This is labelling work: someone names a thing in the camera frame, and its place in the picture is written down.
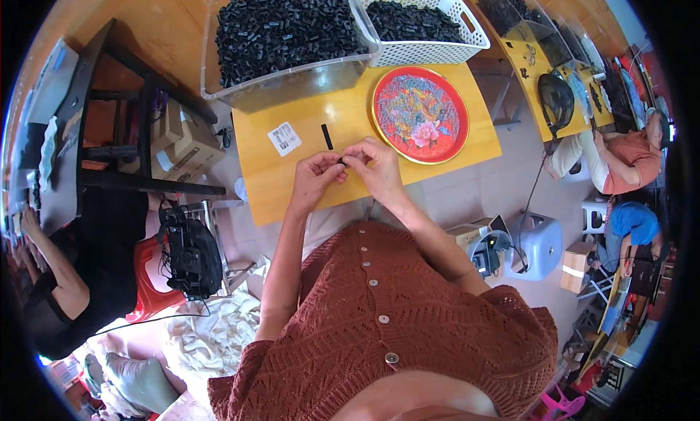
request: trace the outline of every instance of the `small black rubber piece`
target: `small black rubber piece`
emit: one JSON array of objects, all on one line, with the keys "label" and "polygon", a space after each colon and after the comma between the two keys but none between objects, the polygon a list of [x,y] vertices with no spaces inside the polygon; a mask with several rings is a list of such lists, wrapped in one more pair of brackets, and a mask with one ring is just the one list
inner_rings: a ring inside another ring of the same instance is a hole
[{"label": "small black rubber piece", "polygon": [[323,138],[326,139],[326,146],[328,147],[329,151],[333,150],[333,143],[330,142],[330,134],[328,134],[328,127],[324,123],[323,125],[320,126],[320,130],[323,131]]}]

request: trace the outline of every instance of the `pink plastic stool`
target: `pink plastic stool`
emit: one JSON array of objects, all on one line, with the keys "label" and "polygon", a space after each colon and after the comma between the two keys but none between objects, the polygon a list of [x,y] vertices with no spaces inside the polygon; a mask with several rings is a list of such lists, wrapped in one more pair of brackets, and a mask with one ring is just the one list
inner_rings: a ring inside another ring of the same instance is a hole
[{"label": "pink plastic stool", "polygon": [[[573,401],[569,401],[564,396],[564,392],[559,389],[558,385],[555,385],[555,388],[557,391],[559,391],[559,396],[561,399],[559,399],[559,401],[555,401],[553,398],[547,395],[546,392],[542,393],[542,402],[547,406],[549,411],[540,419],[540,421],[559,421],[563,420],[564,418],[568,418],[581,410],[586,402],[586,397],[584,396],[576,397]],[[557,410],[560,410],[563,415],[554,419],[553,417],[555,416]]]}]

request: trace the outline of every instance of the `pillow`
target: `pillow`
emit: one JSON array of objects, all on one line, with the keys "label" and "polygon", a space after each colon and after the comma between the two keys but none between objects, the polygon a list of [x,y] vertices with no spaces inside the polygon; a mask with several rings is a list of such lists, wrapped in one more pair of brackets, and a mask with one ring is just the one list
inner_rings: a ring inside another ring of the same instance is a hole
[{"label": "pillow", "polygon": [[124,398],[161,414],[179,395],[163,374],[155,357],[134,360],[113,352],[106,356],[106,372]]}]

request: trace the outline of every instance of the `red plastic stool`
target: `red plastic stool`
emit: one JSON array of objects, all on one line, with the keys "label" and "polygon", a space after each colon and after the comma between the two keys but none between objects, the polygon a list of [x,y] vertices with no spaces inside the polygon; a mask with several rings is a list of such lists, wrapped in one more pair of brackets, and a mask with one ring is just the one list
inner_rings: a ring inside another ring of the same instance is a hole
[{"label": "red plastic stool", "polygon": [[136,272],[136,308],[126,315],[129,323],[145,321],[159,311],[185,302],[185,296],[179,290],[159,292],[153,287],[151,278],[145,271],[145,264],[153,259],[153,250],[158,247],[155,236],[136,243],[134,248],[134,270]]}]

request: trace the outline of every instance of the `man in orange shirt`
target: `man in orange shirt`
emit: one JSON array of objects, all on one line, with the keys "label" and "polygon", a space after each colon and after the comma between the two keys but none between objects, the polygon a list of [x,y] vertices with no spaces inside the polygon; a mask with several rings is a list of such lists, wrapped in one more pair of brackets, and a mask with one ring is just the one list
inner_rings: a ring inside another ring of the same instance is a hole
[{"label": "man in orange shirt", "polygon": [[594,130],[567,136],[545,159],[545,170],[561,179],[583,155],[593,185],[601,193],[620,195],[640,189],[659,175],[662,139],[668,132],[668,119],[656,109],[640,132],[600,134]]}]

